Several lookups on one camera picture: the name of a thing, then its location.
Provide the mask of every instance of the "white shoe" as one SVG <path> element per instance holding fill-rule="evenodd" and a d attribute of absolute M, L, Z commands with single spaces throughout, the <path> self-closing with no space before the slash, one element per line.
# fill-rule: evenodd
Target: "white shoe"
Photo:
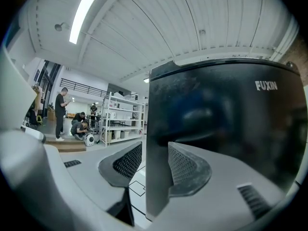
<path fill-rule="evenodd" d="M 60 142 L 60 141 L 64 141 L 64 139 L 60 137 L 60 138 L 56 138 L 56 141 Z"/>

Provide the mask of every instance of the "white corrugated ceiling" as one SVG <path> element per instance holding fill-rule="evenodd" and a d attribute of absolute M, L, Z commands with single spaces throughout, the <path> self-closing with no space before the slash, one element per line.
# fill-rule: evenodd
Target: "white corrugated ceiling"
<path fill-rule="evenodd" d="M 54 25 L 71 26 L 79 3 L 29 2 L 37 55 L 143 95 L 148 84 L 142 80 L 153 67 L 171 60 L 269 59 L 298 31 L 280 0 L 96 0 L 75 45 L 70 29 L 57 32 Z"/>

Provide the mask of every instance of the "brown wall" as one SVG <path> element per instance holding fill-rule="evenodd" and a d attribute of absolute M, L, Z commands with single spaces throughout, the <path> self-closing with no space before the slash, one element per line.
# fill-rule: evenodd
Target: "brown wall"
<path fill-rule="evenodd" d="M 303 85 L 308 85 L 308 46 L 300 34 L 279 62 L 286 64 L 288 61 L 297 65 Z"/>

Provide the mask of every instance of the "balcony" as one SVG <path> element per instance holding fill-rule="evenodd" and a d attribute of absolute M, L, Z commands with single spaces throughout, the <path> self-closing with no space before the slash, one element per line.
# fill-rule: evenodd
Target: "balcony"
<path fill-rule="evenodd" d="M 61 79 L 60 87 L 66 87 L 67 89 L 75 90 L 75 91 L 80 91 L 83 93 L 95 95 L 98 97 L 104 97 L 106 95 L 105 90 L 100 90 L 94 87 L 89 87 L 68 79 Z"/>

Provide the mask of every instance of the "linear light fixture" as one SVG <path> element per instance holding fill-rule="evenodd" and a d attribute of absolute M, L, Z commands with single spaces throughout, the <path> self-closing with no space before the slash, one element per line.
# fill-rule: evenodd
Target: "linear light fixture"
<path fill-rule="evenodd" d="M 72 29 L 71 29 L 71 35 L 69 37 L 69 41 L 77 44 L 78 36 L 81 30 L 81 26 L 83 21 L 86 18 L 86 15 L 93 4 L 94 0 L 81 0 L 77 12 L 75 14 L 75 18 L 73 21 Z"/>

